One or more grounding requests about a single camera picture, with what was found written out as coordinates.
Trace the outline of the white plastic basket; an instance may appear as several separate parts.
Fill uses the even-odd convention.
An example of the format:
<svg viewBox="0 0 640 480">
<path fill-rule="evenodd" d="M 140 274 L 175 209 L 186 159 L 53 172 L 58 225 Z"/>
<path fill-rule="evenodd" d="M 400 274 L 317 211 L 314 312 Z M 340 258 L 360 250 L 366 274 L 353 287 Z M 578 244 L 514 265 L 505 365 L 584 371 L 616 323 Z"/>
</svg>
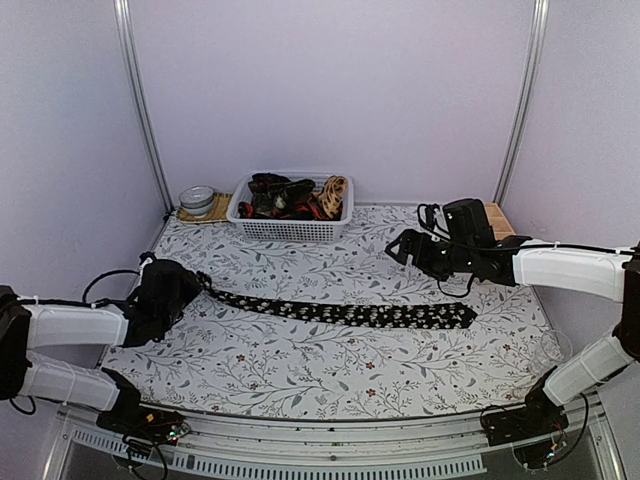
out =
<svg viewBox="0 0 640 480">
<path fill-rule="evenodd" d="M 227 218 L 232 225 L 237 227 L 240 233 L 252 240 L 275 240 L 294 242 L 333 243 L 337 241 L 349 224 L 354 210 L 354 185 L 353 179 L 347 175 L 348 187 L 343 196 L 342 212 L 337 220 L 326 221 L 295 221 L 295 220 L 253 220 L 241 219 L 237 213 L 238 204 L 242 201 L 250 202 L 252 194 L 247 186 L 252 176 L 257 173 L 247 174 L 240 180 L 232 195 L 231 204 L 227 212 Z M 331 176 L 326 173 L 273 173 L 288 177 L 292 181 L 311 179 L 316 186 L 309 201 L 319 204 L 318 195 L 321 193 L 325 182 Z"/>
</svg>

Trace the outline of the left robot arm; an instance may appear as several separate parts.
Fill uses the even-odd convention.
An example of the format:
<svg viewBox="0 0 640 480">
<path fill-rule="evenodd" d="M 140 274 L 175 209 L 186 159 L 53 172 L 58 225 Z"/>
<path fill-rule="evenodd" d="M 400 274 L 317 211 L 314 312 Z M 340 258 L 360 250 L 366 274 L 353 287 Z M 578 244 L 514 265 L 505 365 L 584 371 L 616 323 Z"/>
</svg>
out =
<svg viewBox="0 0 640 480">
<path fill-rule="evenodd" d="M 37 397 L 98 411 L 97 424 L 123 434 L 173 437 L 184 422 L 141 403 L 139 390 L 107 368 L 90 370 L 37 354 L 40 347 L 141 347 L 164 339 L 201 293 L 197 275 L 172 260 L 143 258 L 124 300 L 93 303 L 21 297 L 1 288 L 1 398 Z"/>
</svg>

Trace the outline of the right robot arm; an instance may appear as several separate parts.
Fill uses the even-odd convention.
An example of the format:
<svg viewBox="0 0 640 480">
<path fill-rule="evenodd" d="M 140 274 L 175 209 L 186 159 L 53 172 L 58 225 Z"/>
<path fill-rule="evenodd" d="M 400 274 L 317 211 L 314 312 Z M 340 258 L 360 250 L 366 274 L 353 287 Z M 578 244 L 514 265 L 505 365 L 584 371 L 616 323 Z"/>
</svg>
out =
<svg viewBox="0 0 640 480">
<path fill-rule="evenodd" d="M 419 230 L 387 245 L 396 262 L 436 281 L 468 273 L 497 285 L 542 286 L 607 298 L 622 306 L 619 322 L 560 366 L 548 367 L 521 408 L 486 414 L 490 445 L 517 442 L 564 428 L 563 407 L 639 359 L 639 249 L 546 243 L 527 236 L 497 239 L 483 202 L 461 199 L 421 204 Z"/>
</svg>

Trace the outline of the black white floral tie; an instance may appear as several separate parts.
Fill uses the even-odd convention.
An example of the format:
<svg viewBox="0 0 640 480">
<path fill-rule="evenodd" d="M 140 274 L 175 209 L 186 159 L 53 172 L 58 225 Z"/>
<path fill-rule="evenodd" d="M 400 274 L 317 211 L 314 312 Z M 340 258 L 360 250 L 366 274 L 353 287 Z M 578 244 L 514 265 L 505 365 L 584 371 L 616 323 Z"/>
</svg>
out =
<svg viewBox="0 0 640 480">
<path fill-rule="evenodd" d="M 211 277 L 197 271 L 203 290 L 214 300 L 242 311 L 303 322 L 426 330 L 467 329 L 478 314 L 461 302 L 433 305 L 350 305 L 264 299 L 233 294 L 213 287 Z"/>
</svg>

